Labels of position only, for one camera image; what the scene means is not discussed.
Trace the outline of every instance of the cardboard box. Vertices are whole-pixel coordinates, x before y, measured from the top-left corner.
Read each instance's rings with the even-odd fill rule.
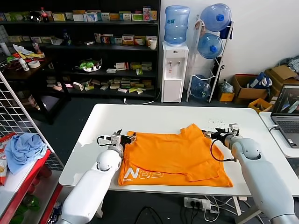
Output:
[[[233,77],[232,85],[235,90],[235,98],[241,99],[265,99],[268,95],[265,89],[246,88],[245,86],[257,75],[237,74]]]

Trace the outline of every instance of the blue cloth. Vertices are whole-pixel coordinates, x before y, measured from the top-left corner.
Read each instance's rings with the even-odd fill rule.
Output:
[[[46,154],[47,145],[38,134],[24,133],[15,135],[5,146],[7,165],[15,174],[25,164],[43,158]]]

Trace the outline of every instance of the white table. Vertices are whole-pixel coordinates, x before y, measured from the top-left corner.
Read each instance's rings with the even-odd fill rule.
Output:
[[[264,156],[277,168],[292,195],[299,196],[299,179],[258,114],[249,108],[97,104],[65,165],[59,183],[64,186],[75,186],[84,172],[92,167],[98,154],[106,150],[106,147],[97,145],[96,139],[100,135],[111,135],[119,129],[122,129],[123,134],[127,131],[180,133],[181,128],[192,123],[204,130],[225,128],[231,123],[239,123],[241,135],[255,139],[260,144]],[[232,157],[226,147],[219,142],[216,144],[226,158]],[[118,186],[119,175],[116,173],[109,189],[182,195],[251,196],[242,176],[240,164],[225,162],[224,168],[234,184],[233,187]]]
[[[262,121],[268,129],[275,125],[275,123],[271,119],[271,112],[260,112],[259,116],[261,117]],[[289,145],[289,143],[285,140],[280,130],[271,130],[271,135],[278,144],[285,157],[293,159],[299,158],[299,148],[292,148]]]

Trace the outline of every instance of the white wire grid rack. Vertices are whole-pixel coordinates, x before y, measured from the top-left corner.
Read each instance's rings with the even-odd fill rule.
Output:
[[[51,151],[51,154],[45,163],[47,167],[52,170],[63,170],[63,163],[60,161],[51,145],[41,133],[33,119],[29,116],[17,95],[0,72],[0,137],[13,132],[16,134],[38,134]]]

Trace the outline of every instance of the white cup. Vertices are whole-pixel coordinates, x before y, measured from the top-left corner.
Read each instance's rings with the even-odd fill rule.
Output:
[[[152,50],[155,50],[157,47],[157,40],[149,40],[149,47]]]

